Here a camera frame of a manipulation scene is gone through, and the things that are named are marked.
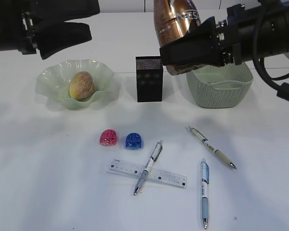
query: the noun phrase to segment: table surface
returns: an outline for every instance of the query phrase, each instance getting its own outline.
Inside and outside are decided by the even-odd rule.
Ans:
[[[202,18],[224,11],[200,11]],[[84,20],[94,41],[46,61],[0,52],[0,231],[202,230],[200,161],[210,166],[212,231],[289,231],[289,102],[261,81],[235,108],[195,104],[185,75],[164,73],[163,102],[137,103],[135,56],[158,55],[151,13],[103,13]],[[94,58],[116,72],[113,94],[79,111],[61,110],[35,93],[37,75],[66,59]],[[284,56],[267,62],[273,77],[289,72]],[[237,165],[231,171],[185,129],[198,128]],[[118,145],[98,144],[112,128]],[[123,148],[138,132],[144,147]],[[159,140],[156,168],[186,175],[187,189],[111,175],[121,159],[145,164]]]

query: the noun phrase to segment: pen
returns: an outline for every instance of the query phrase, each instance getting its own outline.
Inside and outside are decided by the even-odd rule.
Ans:
[[[222,153],[220,150],[214,148],[210,142],[208,141],[207,138],[205,138],[204,135],[202,135],[200,133],[200,131],[198,131],[195,128],[191,128],[190,126],[188,126],[188,129],[190,130],[190,132],[198,139],[200,140],[204,145],[206,145],[208,147],[208,149],[214,154],[216,155],[221,161],[223,161],[227,166],[231,167],[232,169],[236,169],[235,164],[227,157],[225,156],[224,153]]]
[[[143,184],[145,183],[145,180],[147,179],[147,176],[149,175],[151,167],[157,161],[158,156],[161,153],[162,149],[163,149],[162,141],[160,141],[156,144],[154,151],[152,152],[148,162],[145,165],[143,172],[141,173],[139,180],[137,181],[137,184],[136,184],[135,190],[134,190],[134,196],[137,195],[139,190],[141,190]]]
[[[201,161],[201,219],[203,227],[206,230],[209,222],[209,198],[208,198],[208,185],[209,185],[209,166],[206,163],[206,159]]]

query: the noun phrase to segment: black box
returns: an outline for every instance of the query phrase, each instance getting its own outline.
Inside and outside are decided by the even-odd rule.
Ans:
[[[160,56],[136,57],[137,101],[161,102],[163,64]]]

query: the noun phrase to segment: pink eraser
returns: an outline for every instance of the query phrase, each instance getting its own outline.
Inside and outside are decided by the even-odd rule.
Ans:
[[[114,130],[108,129],[101,134],[100,144],[102,146],[114,146],[117,143],[117,134]]]

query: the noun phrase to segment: wavy glass bowl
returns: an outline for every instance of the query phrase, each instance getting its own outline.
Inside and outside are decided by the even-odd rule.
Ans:
[[[96,91],[92,96],[77,101],[69,97],[68,85],[72,77],[80,71],[87,71],[91,74]],[[48,67],[37,77],[36,93],[45,95],[68,109],[86,108],[109,93],[113,76],[113,71],[101,62],[92,59],[67,60]]]

